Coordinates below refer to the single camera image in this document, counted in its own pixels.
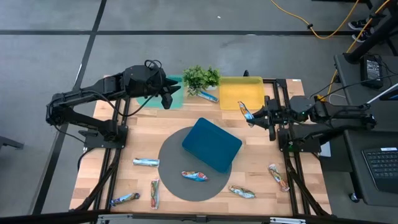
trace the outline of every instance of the wooden tabletop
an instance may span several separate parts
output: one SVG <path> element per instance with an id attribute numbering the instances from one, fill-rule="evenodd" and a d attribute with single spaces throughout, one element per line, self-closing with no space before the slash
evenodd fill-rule
<path id="1" fill-rule="evenodd" d="M 303 95 L 300 80 L 287 80 L 289 97 Z M 271 84 L 264 84 L 266 95 L 274 97 Z M 218 96 L 218 91 L 209 91 Z M 138 107 L 131 100 L 129 111 Z M 94 118 L 111 119 L 112 108 L 103 101 L 97 101 Z M 215 197 L 202 202 L 189 202 L 171 194 L 160 181 L 159 209 L 150 209 L 150 182 L 159 178 L 156 168 L 134 166 L 132 160 L 138 158 L 157 159 L 163 142 L 179 129 L 193 126 L 198 118 L 206 118 L 236 136 L 243 142 L 236 155 L 231 176 L 224 189 Z M 114 198 L 138 192 L 139 200 L 126 202 L 112 208 L 114 212 L 142 213 L 184 213 L 214 215 L 292 215 L 288 192 L 280 191 L 280 186 L 271 176 L 267 167 L 276 164 L 286 180 L 282 153 L 277 141 L 269 140 L 269 133 L 260 127 L 250 128 L 240 111 L 220 110 L 214 104 L 197 96 L 188 96 L 185 92 L 183 107 L 179 110 L 143 108 L 127 120 L 129 134 L 126 147 L 122 150 L 119 163 Z M 70 208 L 79 206 L 97 184 L 100 175 L 104 149 L 95 149 L 87 154 L 80 166 Z M 305 184 L 315 200 L 327 212 L 331 212 L 321 165 L 310 153 L 301 153 Z M 232 194 L 228 186 L 245 187 L 256 194 L 254 199 L 246 199 Z M 104 208 L 108 184 L 104 187 L 100 208 Z M 296 186 L 299 211 L 302 211 L 301 196 Z"/>

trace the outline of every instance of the candy bar wrapper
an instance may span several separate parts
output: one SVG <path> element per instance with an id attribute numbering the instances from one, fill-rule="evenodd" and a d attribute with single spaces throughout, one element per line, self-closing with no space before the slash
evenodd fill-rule
<path id="1" fill-rule="evenodd" d="M 138 159 L 135 158 L 132 163 L 139 166 L 159 167 L 158 159 Z"/>
<path id="2" fill-rule="evenodd" d="M 128 195 L 125 195 L 123 197 L 119 197 L 117 199 L 111 200 L 111 206 L 115 207 L 116 205 L 123 203 L 123 202 L 127 202 L 129 200 L 134 200 L 134 199 L 139 199 L 139 193 L 131 193 Z"/>
<path id="3" fill-rule="evenodd" d="M 159 179 L 154 179 L 150 183 L 150 208 L 159 207 Z"/>
<path id="4" fill-rule="evenodd" d="M 209 178 L 202 172 L 195 172 L 195 171 L 183 171 L 181 172 L 182 176 L 194 180 L 194 181 L 206 181 Z"/>
<path id="5" fill-rule="evenodd" d="M 206 100 L 210 100 L 210 101 L 215 102 L 215 103 L 218 102 L 218 98 L 217 97 L 215 97 L 215 96 L 213 96 L 213 95 L 211 95 L 211 94 L 209 94 L 209 93 L 207 93 L 205 91 L 200 91 L 197 95 L 199 97 L 202 97 L 202 98 L 206 99 Z"/>
<path id="6" fill-rule="evenodd" d="M 244 189 L 243 187 L 238 187 L 238 186 L 232 185 L 232 186 L 229 186 L 228 188 L 232 193 L 237 194 L 244 198 L 254 198 L 256 196 L 252 191 L 250 191 L 248 189 Z"/>
<path id="7" fill-rule="evenodd" d="M 242 101 L 238 101 L 239 103 L 239 108 L 241 109 L 241 112 L 244 116 L 244 118 L 246 119 L 254 119 L 253 114 L 251 114 L 249 112 L 249 110 L 246 108 L 246 106 L 244 105 L 244 103 L 242 103 Z M 250 128 L 253 128 L 254 124 L 248 123 L 248 125 L 250 126 Z"/>
<path id="8" fill-rule="evenodd" d="M 276 169 L 275 164 L 269 165 L 268 170 L 274 176 L 276 182 L 279 183 L 280 189 L 282 191 L 288 191 L 290 189 L 287 183 L 282 179 L 282 176 L 279 174 L 278 170 Z"/>

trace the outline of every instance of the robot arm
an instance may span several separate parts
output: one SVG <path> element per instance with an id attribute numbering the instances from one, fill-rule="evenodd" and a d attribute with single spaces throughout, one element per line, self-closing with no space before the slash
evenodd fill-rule
<path id="1" fill-rule="evenodd" d="M 293 96 L 290 108 L 278 108 L 276 100 L 266 96 L 266 107 L 254 113 L 254 119 L 246 121 L 268 129 L 271 141 L 278 135 L 282 150 L 289 148 L 289 151 L 303 151 L 305 147 L 316 148 L 313 146 L 322 144 L 347 129 L 374 128 L 376 121 L 369 109 L 369 104 L 335 106 L 317 99 L 314 104 L 304 96 Z M 315 124 L 302 123 L 308 119 Z M 287 124 L 291 124 L 288 129 L 284 128 Z"/>
<path id="2" fill-rule="evenodd" d="M 173 101 L 171 95 L 181 87 L 173 86 L 177 82 L 168 79 L 163 68 L 155 62 L 159 61 L 146 60 L 144 65 L 131 66 L 121 73 L 98 80 L 92 86 L 68 93 L 54 94 L 51 102 L 47 105 L 46 122 L 57 126 L 71 123 L 98 132 L 80 132 L 86 138 L 88 135 L 96 137 L 99 134 L 105 142 L 120 140 L 122 136 L 120 136 L 120 127 L 117 121 L 100 121 L 76 113 L 72 107 L 96 100 L 113 101 L 126 97 L 160 95 L 163 107 L 169 109 Z"/>

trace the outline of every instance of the potted plant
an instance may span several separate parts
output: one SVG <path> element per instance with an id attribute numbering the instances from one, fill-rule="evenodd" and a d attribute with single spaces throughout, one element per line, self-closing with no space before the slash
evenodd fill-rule
<path id="1" fill-rule="evenodd" d="M 220 83 L 220 71 L 213 70 L 211 67 L 204 70 L 201 66 L 196 65 L 184 70 L 182 78 L 184 85 L 188 86 L 188 94 L 194 96 L 203 89 L 215 90 Z"/>
<path id="2" fill-rule="evenodd" d="M 205 76 L 207 71 L 196 65 L 183 71 L 182 79 L 185 86 L 188 86 L 188 94 L 197 95 L 201 89 L 206 88 Z"/>
<path id="3" fill-rule="evenodd" d="M 206 83 L 206 90 L 216 90 L 217 86 L 220 84 L 220 70 L 219 69 L 212 69 L 209 66 L 207 70 L 207 74 L 205 76 L 205 83 Z"/>

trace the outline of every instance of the concrete floor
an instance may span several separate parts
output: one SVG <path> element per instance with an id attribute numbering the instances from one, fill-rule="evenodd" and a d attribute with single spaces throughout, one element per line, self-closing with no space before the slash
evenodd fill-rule
<path id="1" fill-rule="evenodd" d="M 100 2 L 2 0 L 0 30 L 91 30 Z M 314 23 L 316 30 L 334 30 L 352 6 L 311 0 L 277 2 Z M 360 4 L 352 18 L 366 17 L 367 11 L 366 5 Z M 269 1 L 108 0 L 99 30 L 306 30 L 306 26 Z M 25 143 L 22 151 L 9 147 L 0 151 L 1 217 L 30 211 L 55 137 L 55 129 L 44 120 L 45 105 L 54 93 L 72 89 L 88 38 L 0 35 L 0 135 Z M 345 52 L 351 43 L 349 36 L 319 40 L 269 35 L 98 35 L 82 86 L 153 58 L 160 60 L 169 74 L 200 64 L 220 68 L 226 76 L 241 76 L 248 69 L 252 76 L 299 78 L 309 96 L 329 83 L 335 70 L 333 56 Z M 385 45 L 372 52 L 391 55 Z M 94 106 L 90 103 L 76 110 L 92 115 Z M 77 130 L 70 126 L 68 132 L 77 134 Z M 82 147 L 80 142 L 65 138 L 44 213 L 68 210 Z M 396 208 L 352 203 L 347 197 L 353 191 L 347 174 L 325 172 L 324 177 L 332 211 L 338 217 L 386 223 L 397 220 Z"/>

